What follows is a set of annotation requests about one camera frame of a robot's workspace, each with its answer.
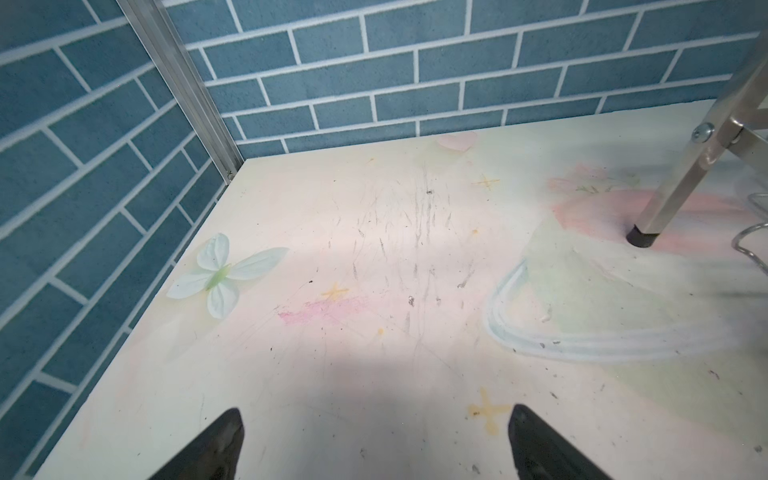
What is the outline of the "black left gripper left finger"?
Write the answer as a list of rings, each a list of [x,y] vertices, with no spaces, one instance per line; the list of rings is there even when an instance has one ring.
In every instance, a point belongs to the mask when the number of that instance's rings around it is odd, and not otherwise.
[[[237,408],[223,412],[151,480],[232,480],[236,477],[245,429]]]

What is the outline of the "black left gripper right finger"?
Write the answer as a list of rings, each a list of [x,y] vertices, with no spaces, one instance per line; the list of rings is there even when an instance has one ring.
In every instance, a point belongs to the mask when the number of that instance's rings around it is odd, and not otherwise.
[[[508,437],[519,479],[610,479],[524,404],[515,404],[512,409]]]

